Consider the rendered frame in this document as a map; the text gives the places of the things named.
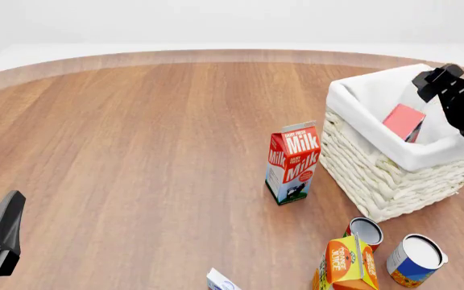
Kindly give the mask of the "white and blue cream cheese box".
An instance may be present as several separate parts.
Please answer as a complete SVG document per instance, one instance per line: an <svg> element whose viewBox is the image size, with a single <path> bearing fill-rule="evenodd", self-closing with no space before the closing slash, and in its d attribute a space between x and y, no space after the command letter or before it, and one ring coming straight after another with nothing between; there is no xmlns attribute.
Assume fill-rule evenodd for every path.
<svg viewBox="0 0 464 290"><path fill-rule="evenodd" d="M215 268L211 268L206 275L209 290L242 290Z"/></svg>

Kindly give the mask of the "tin with red label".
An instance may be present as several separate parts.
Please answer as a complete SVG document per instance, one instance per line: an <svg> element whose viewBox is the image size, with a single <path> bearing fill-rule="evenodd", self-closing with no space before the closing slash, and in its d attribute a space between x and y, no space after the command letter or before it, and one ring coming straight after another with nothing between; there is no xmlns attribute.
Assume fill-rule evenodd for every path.
<svg viewBox="0 0 464 290"><path fill-rule="evenodd" d="M357 234L373 251L381 245L383 241L383 231L378 224L366 217L355 217L346 227L343 237L354 236Z"/></svg>

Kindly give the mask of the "orange juice carton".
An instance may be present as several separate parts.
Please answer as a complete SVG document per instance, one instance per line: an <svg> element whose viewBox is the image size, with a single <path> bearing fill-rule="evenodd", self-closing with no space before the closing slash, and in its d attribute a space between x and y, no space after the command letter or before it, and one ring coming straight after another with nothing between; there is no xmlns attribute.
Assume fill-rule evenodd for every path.
<svg viewBox="0 0 464 290"><path fill-rule="evenodd" d="M371 247L356 234L329 241L312 290L379 290Z"/></svg>

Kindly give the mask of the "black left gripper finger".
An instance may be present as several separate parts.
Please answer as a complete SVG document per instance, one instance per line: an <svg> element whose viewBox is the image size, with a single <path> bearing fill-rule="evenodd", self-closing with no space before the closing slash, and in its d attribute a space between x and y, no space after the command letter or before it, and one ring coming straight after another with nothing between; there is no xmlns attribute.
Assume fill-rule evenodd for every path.
<svg viewBox="0 0 464 290"><path fill-rule="evenodd" d="M21 251L19 231L25 196L12 190L0 203L0 248L2 251Z"/></svg>

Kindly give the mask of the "tin with blue white label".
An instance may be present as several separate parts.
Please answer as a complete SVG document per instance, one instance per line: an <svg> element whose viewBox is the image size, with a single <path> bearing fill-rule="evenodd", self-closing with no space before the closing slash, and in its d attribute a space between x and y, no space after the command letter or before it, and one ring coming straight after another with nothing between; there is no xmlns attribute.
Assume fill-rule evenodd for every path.
<svg viewBox="0 0 464 290"><path fill-rule="evenodd" d="M433 240L408 234L389 255L386 267L397 284L416 288L448 262L448 255Z"/></svg>

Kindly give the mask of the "white cloth basket liner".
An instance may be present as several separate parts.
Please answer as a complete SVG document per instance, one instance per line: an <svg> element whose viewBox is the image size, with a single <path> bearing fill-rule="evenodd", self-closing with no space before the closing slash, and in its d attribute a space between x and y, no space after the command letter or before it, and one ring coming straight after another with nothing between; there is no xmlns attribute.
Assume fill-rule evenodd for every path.
<svg viewBox="0 0 464 290"><path fill-rule="evenodd" d="M464 157L464 137L446 120L438 98L424 102L412 79L432 70L412 64L332 81L326 106L371 145L407 171L447 164ZM417 140L405 142L383 125L399 104L425 114Z"/></svg>

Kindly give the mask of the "red butter box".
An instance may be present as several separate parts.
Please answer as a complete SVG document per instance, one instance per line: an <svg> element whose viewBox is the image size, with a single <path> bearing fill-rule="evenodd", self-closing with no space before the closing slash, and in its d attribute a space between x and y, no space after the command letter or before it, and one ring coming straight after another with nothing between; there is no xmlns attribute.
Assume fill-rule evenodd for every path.
<svg viewBox="0 0 464 290"><path fill-rule="evenodd" d="M383 125L407 143L416 142L425 114L398 104L383 120Z"/></svg>

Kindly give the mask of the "red and white milk carton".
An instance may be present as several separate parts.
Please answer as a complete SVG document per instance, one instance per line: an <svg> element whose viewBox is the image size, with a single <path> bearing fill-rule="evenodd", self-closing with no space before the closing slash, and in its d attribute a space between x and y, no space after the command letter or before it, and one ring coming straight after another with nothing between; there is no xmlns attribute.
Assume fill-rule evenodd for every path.
<svg viewBox="0 0 464 290"><path fill-rule="evenodd" d="M271 135L265 184L277 205L307 197L320 153L314 121L286 126Z"/></svg>

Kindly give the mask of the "white woven basket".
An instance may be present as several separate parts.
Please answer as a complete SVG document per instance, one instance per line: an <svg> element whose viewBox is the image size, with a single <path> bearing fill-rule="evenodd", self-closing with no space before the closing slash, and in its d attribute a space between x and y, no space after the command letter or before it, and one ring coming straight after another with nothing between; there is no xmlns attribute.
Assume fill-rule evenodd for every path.
<svg viewBox="0 0 464 290"><path fill-rule="evenodd" d="M464 185L464 157L407 171L325 106L320 161L359 211L375 222L414 212Z"/></svg>

